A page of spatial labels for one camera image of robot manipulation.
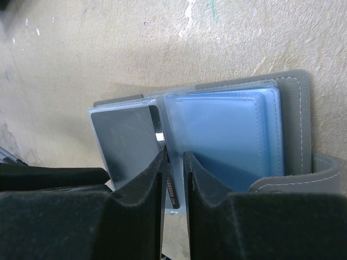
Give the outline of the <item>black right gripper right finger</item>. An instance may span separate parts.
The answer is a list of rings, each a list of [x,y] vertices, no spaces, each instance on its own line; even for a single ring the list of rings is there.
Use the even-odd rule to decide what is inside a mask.
[[[238,193],[183,156],[191,259],[346,259],[346,197]]]

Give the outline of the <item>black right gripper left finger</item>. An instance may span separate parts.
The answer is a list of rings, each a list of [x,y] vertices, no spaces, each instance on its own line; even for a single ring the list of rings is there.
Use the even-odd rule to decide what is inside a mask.
[[[1,259],[160,259],[166,154],[126,185],[1,191]]]

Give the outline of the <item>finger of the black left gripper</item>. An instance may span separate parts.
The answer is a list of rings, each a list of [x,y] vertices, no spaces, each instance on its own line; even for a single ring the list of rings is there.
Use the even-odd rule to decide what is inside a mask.
[[[110,180],[103,168],[48,168],[1,164],[1,191],[35,191],[101,185]]]

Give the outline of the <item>black VIP credit card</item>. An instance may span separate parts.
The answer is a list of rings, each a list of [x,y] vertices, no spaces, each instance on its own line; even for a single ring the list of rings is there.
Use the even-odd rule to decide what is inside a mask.
[[[95,107],[89,116],[102,159],[115,189],[145,170],[157,154],[167,151],[171,171],[166,175],[167,213],[182,213],[183,177],[168,120],[156,105]]]

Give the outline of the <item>grey card holder wallet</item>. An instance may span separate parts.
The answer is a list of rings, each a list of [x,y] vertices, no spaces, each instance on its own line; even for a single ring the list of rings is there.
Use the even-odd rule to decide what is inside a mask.
[[[158,107],[182,169],[185,205],[184,152],[234,191],[338,193],[339,161],[311,150],[310,92],[308,72],[290,70],[97,101],[91,108]],[[184,213],[185,206],[168,214]]]

